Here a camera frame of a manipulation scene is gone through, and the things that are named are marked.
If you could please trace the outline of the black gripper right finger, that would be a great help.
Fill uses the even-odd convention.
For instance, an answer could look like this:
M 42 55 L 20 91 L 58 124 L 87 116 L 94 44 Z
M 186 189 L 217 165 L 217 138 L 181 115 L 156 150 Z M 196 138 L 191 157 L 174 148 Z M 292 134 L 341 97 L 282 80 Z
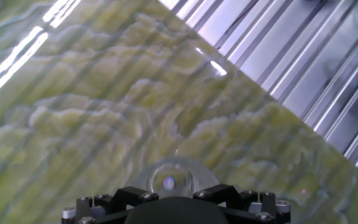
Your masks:
M 222 223 L 290 224 L 290 203 L 272 192 L 218 184 L 195 192 L 193 199 L 214 204 L 223 215 Z

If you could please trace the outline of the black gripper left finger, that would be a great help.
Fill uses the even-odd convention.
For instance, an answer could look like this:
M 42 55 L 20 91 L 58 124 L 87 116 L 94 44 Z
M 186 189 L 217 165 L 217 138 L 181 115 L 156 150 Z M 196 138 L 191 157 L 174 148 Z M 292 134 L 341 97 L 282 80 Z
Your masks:
M 127 206 L 136 207 L 158 199 L 157 193 L 131 186 L 117 189 L 112 195 L 79 197 L 75 206 L 62 210 L 61 224 L 97 223 L 100 219 L 126 211 Z

